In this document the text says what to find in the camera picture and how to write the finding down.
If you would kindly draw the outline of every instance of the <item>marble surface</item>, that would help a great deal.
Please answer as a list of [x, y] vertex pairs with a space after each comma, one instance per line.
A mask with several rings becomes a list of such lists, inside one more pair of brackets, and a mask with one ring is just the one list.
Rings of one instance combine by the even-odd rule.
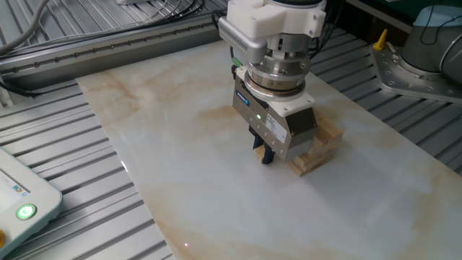
[[177, 260], [461, 259], [462, 178], [310, 74], [344, 142], [260, 165], [224, 42], [78, 79]]

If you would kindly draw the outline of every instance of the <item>stacked wooden blocks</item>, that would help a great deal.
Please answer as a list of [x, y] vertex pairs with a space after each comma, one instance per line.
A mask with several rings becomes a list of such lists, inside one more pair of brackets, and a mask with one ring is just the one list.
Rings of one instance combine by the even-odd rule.
[[[318, 123], [318, 133], [313, 139], [310, 151], [287, 162], [288, 166], [298, 176], [303, 176], [332, 160], [343, 137], [344, 132], [334, 123], [317, 111], [315, 111], [315, 115]], [[262, 162], [265, 152], [264, 146], [255, 148], [254, 152]]]

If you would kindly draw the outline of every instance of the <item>label sticker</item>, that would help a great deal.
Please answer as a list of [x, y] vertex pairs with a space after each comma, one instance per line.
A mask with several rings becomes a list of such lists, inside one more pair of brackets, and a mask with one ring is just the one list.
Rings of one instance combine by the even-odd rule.
[[239, 91], [236, 90], [236, 95], [244, 102], [246, 106], [250, 106], [250, 102]]
[[281, 124], [276, 121], [270, 114], [266, 115], [266, 127], [271, 131], [271, 133], [276, 136], [276, 138], [281, 141], [283, 144], [286, 141], [287, 130], [281, 126]]

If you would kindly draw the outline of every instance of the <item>white device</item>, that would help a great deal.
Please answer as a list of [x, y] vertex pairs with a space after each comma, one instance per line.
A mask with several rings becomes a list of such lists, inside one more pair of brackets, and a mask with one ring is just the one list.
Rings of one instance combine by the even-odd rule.
[[0, 259], [61, 212], [61, 192], [0, 148]]

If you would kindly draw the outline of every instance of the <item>green button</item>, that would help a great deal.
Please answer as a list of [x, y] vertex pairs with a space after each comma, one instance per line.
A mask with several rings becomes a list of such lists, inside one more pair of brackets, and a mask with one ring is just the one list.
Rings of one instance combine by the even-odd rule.
[[28, 220], [34, 217], [35, 213], [37, 213], [37, 207], [34, 204], [26, 204], [17, 210], [16, 217], [20, 220]]

